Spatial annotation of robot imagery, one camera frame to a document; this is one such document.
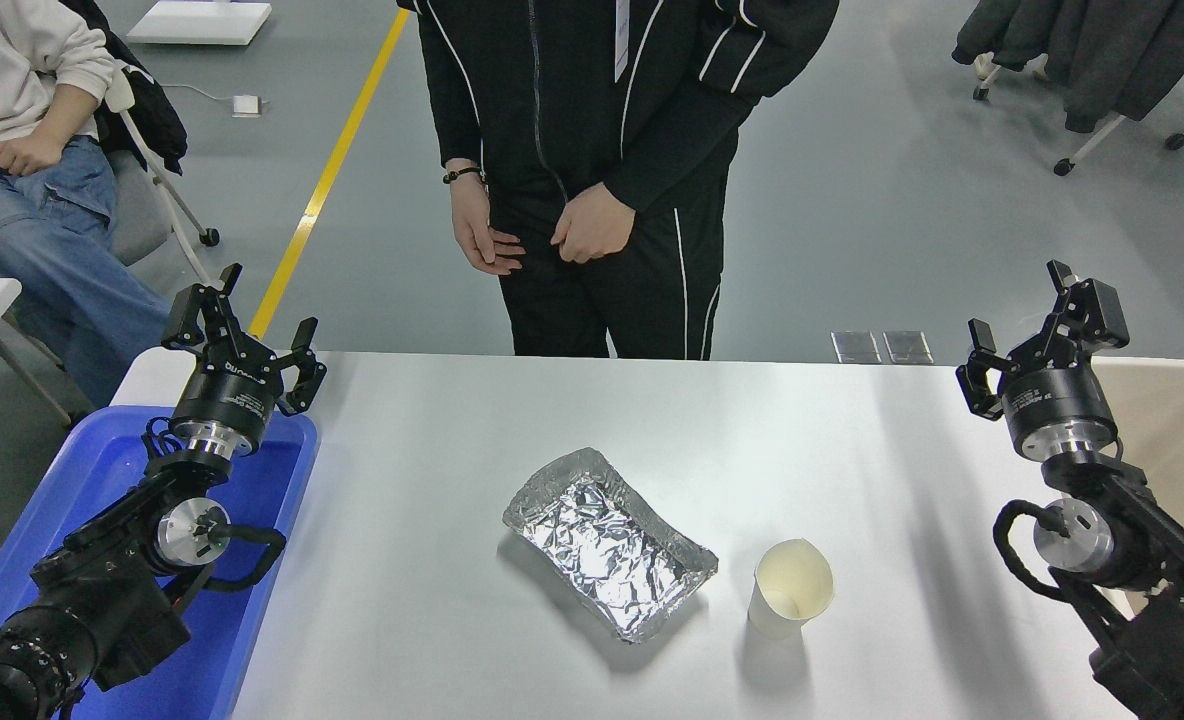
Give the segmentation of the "standing person's left hand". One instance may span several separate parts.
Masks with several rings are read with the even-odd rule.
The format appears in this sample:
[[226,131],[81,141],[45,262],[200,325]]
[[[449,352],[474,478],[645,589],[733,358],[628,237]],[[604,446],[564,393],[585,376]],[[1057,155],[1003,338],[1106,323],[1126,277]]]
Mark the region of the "standing person's left hand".
[[596,184],[565,205],[551,245],[565,263],[592,263],[628,246],[636,218],[637,210]]

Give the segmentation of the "standing person's right hand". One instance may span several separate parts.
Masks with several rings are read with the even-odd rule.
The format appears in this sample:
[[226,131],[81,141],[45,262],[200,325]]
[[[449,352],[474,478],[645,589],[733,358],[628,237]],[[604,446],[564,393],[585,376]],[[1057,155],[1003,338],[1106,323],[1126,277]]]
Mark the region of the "standing person's right hand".
[[490,197],[478,168],[465,168],[448,184],[452,236],[478,272],[509,275],[522,269],[525,249],[514,234],[493,229]]

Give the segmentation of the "seated person's hand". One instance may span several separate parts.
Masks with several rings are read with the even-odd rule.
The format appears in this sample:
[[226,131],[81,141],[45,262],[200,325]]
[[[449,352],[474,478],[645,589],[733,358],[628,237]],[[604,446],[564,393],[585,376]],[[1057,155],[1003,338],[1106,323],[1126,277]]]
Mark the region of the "seated person's hand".
[[0,142],[0,169],[11,176],[33,176],[56,167],[62,161],[67,140],[49,133],[31,131],[30,135]]

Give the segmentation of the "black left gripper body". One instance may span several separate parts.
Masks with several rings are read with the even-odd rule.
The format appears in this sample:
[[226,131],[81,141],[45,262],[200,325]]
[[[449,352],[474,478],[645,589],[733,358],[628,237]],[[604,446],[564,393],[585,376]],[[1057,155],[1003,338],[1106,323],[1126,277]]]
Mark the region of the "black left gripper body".
[[259,443],[282,392],[279,378],[252,377],[239,366],[199,356],[173,410],[170,430],[176,437],[193,437],[195,427],[210,423],[234,430],[247,443]]

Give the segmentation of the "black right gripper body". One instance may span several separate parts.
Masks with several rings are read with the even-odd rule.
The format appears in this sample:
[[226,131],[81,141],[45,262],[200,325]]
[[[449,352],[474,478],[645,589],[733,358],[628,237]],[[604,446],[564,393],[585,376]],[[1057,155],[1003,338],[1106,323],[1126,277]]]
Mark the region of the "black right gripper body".
[[1095,425],[1098,443],[1117,441],[1117,419],[1090,364],[1004,374],[1000,397],[1014,443],[1023,443],[1037,430],[1060,427],[1067,422]]

